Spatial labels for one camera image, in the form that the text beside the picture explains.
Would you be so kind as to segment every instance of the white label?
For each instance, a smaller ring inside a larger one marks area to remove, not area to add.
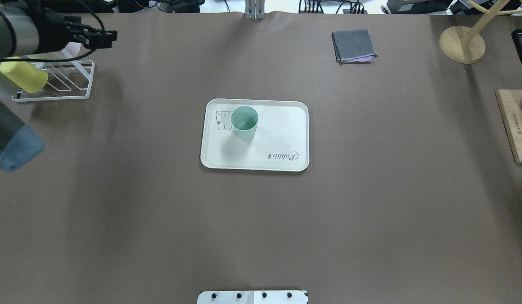
[[[398,12],[411,10],[412,7],[413,7],[413,3],[404,4],[403,6],[400,6],[400,9],[398,10]]]

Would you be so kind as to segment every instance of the white tray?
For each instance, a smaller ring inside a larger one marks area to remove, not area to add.
[[[251,140],[231,126],[231,112],[251,106],[259,123]],[[213,169],[303,171],[310,163],[308,108],[302,102],[214,99],[207,104],[201,163]]]

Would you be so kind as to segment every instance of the table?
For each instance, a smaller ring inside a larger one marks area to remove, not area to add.
[[[522,164],[495,98],[522,89],[522,17],[487,25],[474,65],[437,41],[475,17],[103,20],[118,41],[89,100],[10,104],[47,147],[0,171],[0,303],[522,303]],[[337,64],[331,33],[360,28],[379,58]],[[307,170],[205,168],[213,98],[304,102]]]

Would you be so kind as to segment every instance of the green cup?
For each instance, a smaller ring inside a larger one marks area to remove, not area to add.
[[[231,114],[231,125],[236,135],[249,140],[256,134],[259,114],[251,106],[239,106]]]

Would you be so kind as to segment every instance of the silver metal bracket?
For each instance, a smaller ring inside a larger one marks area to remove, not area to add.
[[[246,0],[246,19],[265,19],[265,0]]]

